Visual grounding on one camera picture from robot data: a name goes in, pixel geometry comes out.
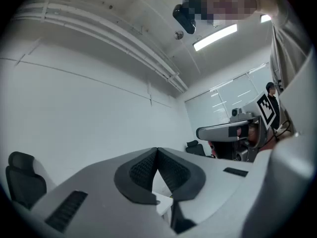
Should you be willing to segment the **person's right hand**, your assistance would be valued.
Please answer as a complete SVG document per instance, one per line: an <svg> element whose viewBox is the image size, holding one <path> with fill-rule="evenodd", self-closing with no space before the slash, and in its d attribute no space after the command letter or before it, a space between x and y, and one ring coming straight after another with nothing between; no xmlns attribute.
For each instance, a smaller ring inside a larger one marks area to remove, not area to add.
<svg viewBox="0 0 317 238"><path fill-rule="evenodd" d="M248 142L252 145L256 144L258 141L258 128L259 125L257 123L252 123L248 125ZM237 128L237 138L246 139L246 125Z"/></svg>

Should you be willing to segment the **white ceiling pipe bundle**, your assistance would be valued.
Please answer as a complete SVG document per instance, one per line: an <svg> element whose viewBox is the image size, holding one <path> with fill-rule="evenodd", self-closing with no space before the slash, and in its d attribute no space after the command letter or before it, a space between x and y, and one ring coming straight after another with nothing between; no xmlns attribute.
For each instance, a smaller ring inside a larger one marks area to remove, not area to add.
<svg viewBox="0 0 317 238"><path fill-rule="evenodd" d="M179 71L146 43L122 28L121 20L115 23L81 8L50 0L24 3L17 9L13 19L56 24L96 38L139 61L179 92L183 93L188 89L180 78Z"/></svg>

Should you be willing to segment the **person's beige shirt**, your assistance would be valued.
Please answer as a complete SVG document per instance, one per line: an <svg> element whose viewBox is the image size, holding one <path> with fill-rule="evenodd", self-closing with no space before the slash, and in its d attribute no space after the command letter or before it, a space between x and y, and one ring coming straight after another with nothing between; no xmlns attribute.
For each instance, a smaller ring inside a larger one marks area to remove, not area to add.
<svg viewBox="0 0 317 238"><path fill-rule="evenodd" d="M287 0L257 0L257 9L271 17L270 66L273 82L280 94L300 71L312 42Z"/></svg>

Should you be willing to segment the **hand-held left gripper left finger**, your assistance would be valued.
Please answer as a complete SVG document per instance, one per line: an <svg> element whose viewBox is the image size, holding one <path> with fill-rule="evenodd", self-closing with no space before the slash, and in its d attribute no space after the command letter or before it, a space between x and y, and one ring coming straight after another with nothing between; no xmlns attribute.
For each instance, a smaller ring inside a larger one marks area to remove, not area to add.
<svg viewBox="0 0 317 238"><path fill-rule="evenodd" d="M42 238L174 238L155 205L131 202L114 182L122 164L155 151L143 149L84 167L36 203L31 210L33 228ZM87 196L60 232L46 221L73 191Z"/></svg>

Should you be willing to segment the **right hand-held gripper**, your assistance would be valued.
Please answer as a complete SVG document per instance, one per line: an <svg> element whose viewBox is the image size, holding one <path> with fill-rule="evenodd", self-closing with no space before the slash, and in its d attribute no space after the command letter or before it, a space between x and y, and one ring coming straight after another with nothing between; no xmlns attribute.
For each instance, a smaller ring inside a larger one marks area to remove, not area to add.
<svg viewBox="0 0 317 238"><path fill-rule="evenodd" d="M210 142L233 142L241 140L236 144L236 160L244 162L253 162L260 150L268 142L268 131L276 117L275 111L267 95L262 92L253 100L242 107L244 112L252 112L252 120L243 120L239 122L230 122L220 125L200 127L196 130L196 136L200 140ZM252 145L248 142L249 124L257 123L258 141Z"/></svg>

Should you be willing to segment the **long ceiling light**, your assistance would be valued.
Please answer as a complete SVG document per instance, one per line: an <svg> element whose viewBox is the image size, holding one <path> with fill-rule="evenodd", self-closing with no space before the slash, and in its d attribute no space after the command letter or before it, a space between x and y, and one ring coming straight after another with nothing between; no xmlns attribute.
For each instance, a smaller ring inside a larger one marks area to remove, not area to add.
<svg viewBox="0 0 317 238"><path fill-rule="evenodd" d="M200 40L198 40L197 42L195 42L193 44L193 47L195 49L195 51L199 51L203 48L205 48L206 46L228 36L228 35L231 35L235 32L237 32L238 30L238 27L237 27L237 24L232 24L228 27L225 27L219 31L216 31Z"/></svg>

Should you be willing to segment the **black office chair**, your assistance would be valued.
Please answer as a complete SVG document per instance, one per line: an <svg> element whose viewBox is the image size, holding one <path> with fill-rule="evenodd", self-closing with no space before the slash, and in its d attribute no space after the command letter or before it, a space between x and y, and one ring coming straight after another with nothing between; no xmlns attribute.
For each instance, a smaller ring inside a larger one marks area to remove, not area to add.
<svg viewBox="0 0 317 238"><path fill-rule="evenodd" d="M29 210L47 192L45 179L34 171L34 160L31 155L15 151L9 155L5 169L11 200Z"/></svg>
<svg viewBox="0 0 317 238"><path fill-rule="evenodd" d="M185 151L198 156L206 156L202 144L200 144L197 140L187 142Z"/></svg>

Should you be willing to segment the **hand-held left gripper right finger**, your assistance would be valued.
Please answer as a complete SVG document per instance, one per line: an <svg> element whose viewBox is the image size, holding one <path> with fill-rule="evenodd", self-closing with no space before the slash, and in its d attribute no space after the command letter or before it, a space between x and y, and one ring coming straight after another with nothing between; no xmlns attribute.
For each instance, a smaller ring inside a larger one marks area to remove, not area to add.
<svg viewBox="0 0 317 238"><path fill-rule="evenodd" d="M158 170L172 190L171 227L179 235L240 235L255 201L250 163L157 149Z"/></svg>

